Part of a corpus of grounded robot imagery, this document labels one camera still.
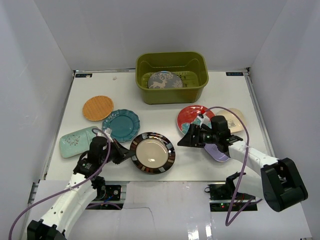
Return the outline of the red floral round plate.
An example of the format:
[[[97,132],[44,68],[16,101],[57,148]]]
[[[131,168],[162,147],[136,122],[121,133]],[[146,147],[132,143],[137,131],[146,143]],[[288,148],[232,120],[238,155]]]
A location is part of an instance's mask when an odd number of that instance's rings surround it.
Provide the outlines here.
[[[211,127],[210,119],[215,114],[203,105],[189,105],[183,108],[177,115],[176,123],[180,132],[185,135],[190,127],[190,124],[200,125],[201,120],[197,118],[198,114],[204,114],[208,118],[208,126]]]

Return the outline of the purple square panda dish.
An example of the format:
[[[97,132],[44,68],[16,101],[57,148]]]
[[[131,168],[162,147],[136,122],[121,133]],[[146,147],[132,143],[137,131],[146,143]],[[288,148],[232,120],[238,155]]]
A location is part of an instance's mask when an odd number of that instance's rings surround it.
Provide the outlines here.
[[[223,152],[220,152],[218,147],[215,144],[206,144],[204,149],[217,162],[223,163],[230,159]]]

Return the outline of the teal scalloped round plate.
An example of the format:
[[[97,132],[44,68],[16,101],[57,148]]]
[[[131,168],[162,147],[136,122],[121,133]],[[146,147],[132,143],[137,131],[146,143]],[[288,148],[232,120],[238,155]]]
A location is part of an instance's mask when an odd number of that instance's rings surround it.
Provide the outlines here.
[[[102,122],[102,130],[109,132],[119,143],[133,140],[140,130],[140,119],[128,109],[118,109],[110,113]]]

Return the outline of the black rimmed beige plate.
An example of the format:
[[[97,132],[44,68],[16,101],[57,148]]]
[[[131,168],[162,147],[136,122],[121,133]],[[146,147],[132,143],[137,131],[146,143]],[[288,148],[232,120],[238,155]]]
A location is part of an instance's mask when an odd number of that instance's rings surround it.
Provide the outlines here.
[[[147,174],[162,174],[175,163],[176,151],[172,142],[157,132],[144,132],[137,135],[130,144],[134,152],[132,163]]]

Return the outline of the mint green rectangular plate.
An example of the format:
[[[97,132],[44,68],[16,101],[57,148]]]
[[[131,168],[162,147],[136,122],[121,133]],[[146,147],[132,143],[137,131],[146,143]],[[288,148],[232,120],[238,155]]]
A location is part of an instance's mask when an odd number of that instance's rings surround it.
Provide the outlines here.
[[[60,154],[68,159],[88,151],[96,134],[92,131],[97,126],[83,128],[62,136],[59,140]]]

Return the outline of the orange woven rattan plate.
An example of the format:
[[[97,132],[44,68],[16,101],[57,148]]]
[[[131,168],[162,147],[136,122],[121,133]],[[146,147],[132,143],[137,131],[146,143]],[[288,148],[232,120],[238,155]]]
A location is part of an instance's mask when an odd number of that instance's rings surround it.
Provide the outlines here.
[[[82,108],[83,116],[92,122],[107,118],[114,109],[114,102],[105,95],[97,95],[88,99]]]

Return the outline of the grey reindeer round plate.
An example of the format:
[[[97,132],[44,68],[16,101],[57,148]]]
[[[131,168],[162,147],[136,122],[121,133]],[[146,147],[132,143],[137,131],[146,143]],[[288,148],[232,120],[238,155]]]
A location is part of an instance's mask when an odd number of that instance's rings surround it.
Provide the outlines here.
[[[183,82],[179,76],[170,71],[153,73],[147,82],[149,89],[175,89],[182,88]]]

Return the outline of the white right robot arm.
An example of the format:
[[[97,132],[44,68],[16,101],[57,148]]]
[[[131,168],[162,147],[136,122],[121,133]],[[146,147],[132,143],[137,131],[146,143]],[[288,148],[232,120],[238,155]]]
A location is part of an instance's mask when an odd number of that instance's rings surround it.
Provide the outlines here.
[[[211,118],[211,127],[191,124],[178,146],[204,148],[216,145],[231,159],[245,164],[259,176],[236,172],[225,180],[226,195],[236,200],[243,194],[261,198],[276,212],[308,199],[308,191],[290,158],[278,159],[249,147],[241,137],[231,134],[224,116]]]

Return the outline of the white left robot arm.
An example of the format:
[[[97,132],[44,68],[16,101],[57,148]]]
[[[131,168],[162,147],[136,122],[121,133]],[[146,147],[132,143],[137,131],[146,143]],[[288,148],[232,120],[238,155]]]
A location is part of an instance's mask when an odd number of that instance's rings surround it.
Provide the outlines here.
[[[134,151],[122,146],[117,140],[103,136],[92,139],[89,150],[83,152],[62,193],[40,218],[32,220],[26,229],[28,240],[66,240],[83,211],[94,200],[105,196],[105,179],[99,174],[105,164],[120,164],[131,158]]]

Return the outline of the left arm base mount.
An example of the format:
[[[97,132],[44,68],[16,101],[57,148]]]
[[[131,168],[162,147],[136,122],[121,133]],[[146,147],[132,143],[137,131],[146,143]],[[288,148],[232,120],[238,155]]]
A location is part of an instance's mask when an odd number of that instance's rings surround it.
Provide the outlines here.
[[[87,210],[121,210],[125,201],[122,185],[103,185],[97,189],[97,197],[89,203]]]

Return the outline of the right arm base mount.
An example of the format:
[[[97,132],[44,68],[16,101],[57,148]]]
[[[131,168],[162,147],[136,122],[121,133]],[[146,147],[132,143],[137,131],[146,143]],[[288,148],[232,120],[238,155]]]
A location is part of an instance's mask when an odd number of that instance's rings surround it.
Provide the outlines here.
[[[234,189],[226,181],[215,181],[205,187],[204,192],[209,194],[209,207],[212,213],[227,212],[232,200]],[[238,192],[232,204],[231,211],[239,211],[252,196]]]

